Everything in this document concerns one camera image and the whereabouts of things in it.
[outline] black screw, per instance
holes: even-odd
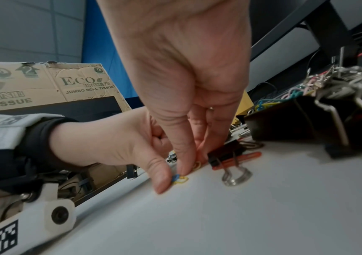
[[[56,207],[52,212],[52,221],[61,225],[69,218],[69,211],[64,206]]]

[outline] white desk surface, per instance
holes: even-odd
[[[77,207],[75,228],[41,254],[362,255],[362,156],[265,144],[240,186],[210,166],[162,195],[147,174],[122,180]]]

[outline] orange pen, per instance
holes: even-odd
[[[260,152],[260,151],[249,153],[249,154],[243,154],[243,155],[240,155],[237,157],[237,161],[239,163],[241,163],[241,162],[248,161],[250,159],[259,158],[260,156],[262,156],[262,152]],[[235,166],[234,158],[229,158],[227,160],[222,161],[222,165],[214,166],[214,167],[212,167],[212,169],[220,170],[220,169],[223,169],[224,167],[229,168],[232,166]]]

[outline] hand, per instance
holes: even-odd
[[[49,138],[50,148],[62,161],[87,166],[135,164],[151,177],[157,193],[171,184],[164,160],[172,145],[145,107],[87,123],[63,123]]]
[[[248,85],[249,0],[98,2],[133,86],[174,146],[178,173],[188,174],[197,155],[205,162],[224,143]]]

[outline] blue wall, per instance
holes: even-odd
[[[96,0],[87,0],[82,63],[101,63],[124,98],[137,97]]]

